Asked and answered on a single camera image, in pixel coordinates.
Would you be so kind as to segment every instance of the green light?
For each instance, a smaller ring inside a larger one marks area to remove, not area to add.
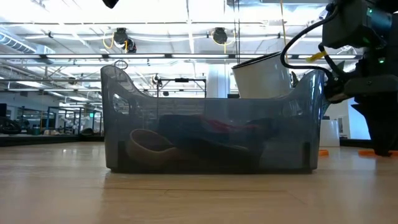
[[[384,63],[386,61],[386,58],[379,58],[379,63]]]
[[[368,11],[366,12],[366,15],[371,17],[371,14],[373,13],[373,9],[368,8]]]
[[[367,43],[367,44],[370,44],[370,43],[371,43],[366,37],[363,38],[363,41],[364,41],[365,43]]]

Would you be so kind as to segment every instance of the dark cloth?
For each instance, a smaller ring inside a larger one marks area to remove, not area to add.
[[[208,162],[258,166],[264,141],[277,134],[277,124],[264,118],[231,126],[202,116],[164,115],[157,132],[175,147]]]

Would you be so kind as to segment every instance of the translucent plastic bin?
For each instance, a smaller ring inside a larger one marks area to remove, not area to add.
[[[271,99],[154,98],[101,69],[106,166],[116,172],[264,173],[317,168],[323,73]]]

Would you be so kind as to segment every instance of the tan bowl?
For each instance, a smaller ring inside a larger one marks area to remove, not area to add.
[[[131,159],[150,166],[162,166],[170,160],[189,160],[190,156],[156,132],[136,129],[130,133],[126,152]]]

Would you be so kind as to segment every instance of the orange object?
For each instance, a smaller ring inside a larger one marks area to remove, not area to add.
[[[319,156],[329,156],[329,151],[326,149],[319,150],[318,155]]]
[[[391,156],[398,156],[398,151],[389,151],[392,155]],[[374,150],[359,150],[358,151],[359,156],[377,156],[374,153]]]

